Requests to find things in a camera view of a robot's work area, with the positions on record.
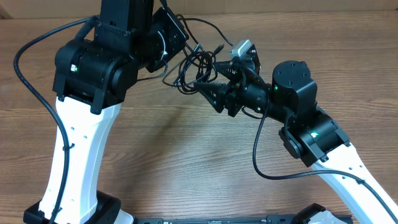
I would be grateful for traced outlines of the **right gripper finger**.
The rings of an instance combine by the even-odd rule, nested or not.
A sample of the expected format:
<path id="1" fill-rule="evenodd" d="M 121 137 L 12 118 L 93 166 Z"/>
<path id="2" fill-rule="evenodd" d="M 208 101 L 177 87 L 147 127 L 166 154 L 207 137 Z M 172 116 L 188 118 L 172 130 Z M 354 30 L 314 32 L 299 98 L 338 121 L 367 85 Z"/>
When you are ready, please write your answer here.
<path id="1" fill-rule="evenodd" d="M 229 81 L 238 82 L 241 80 L 241 75 L 236 70 L 233 61 L 215 62 L 213 65 L 215 70 Z"/>
<path id="2" fill-rule="evenodd" d="M 231 85 L 223 83 L 195 82 L 194 87 L 218 113 L 224 110 L 226 95 L 232 90 Z"/>

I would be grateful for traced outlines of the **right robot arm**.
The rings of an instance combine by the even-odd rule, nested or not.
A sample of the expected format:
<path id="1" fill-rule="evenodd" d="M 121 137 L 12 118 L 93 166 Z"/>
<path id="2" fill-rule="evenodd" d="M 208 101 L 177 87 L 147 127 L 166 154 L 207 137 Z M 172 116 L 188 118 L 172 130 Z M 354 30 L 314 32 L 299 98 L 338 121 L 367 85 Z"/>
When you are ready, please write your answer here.
<path id="1" fill-rule="evenodd" d="M 281 62 L 266 83 L 253 45 L 236 47 L 229 56 L 214 64 L 227 83 L 195 84 L 217 112 L 236 116 L 250 108 L 261 120 L 281 122 L 279 136 L 289 154 L 307 166 L 305 176 L 321 177 L 357 221 L 397 222 L 397 204 L 368 171 L 348 135 L 317 105 L 317 84 L 305 62 Z"/>

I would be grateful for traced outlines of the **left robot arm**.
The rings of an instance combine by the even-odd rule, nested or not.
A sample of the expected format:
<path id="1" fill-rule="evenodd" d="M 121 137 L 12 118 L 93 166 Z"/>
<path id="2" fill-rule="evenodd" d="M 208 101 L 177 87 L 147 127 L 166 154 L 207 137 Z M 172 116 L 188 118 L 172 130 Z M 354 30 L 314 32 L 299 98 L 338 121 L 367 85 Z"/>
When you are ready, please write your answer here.
<path id="1" fill-rule="evenodd" d="M 138 71 L 165 73 L 188 35 L 163 2 L 103 1 L 97 16 L 55 56 L 57 124 L 52 168 L 44 196 L 29 207 L 25 223 L 135 223 L 121 201 L 97 189 L 111 127 Z"/>

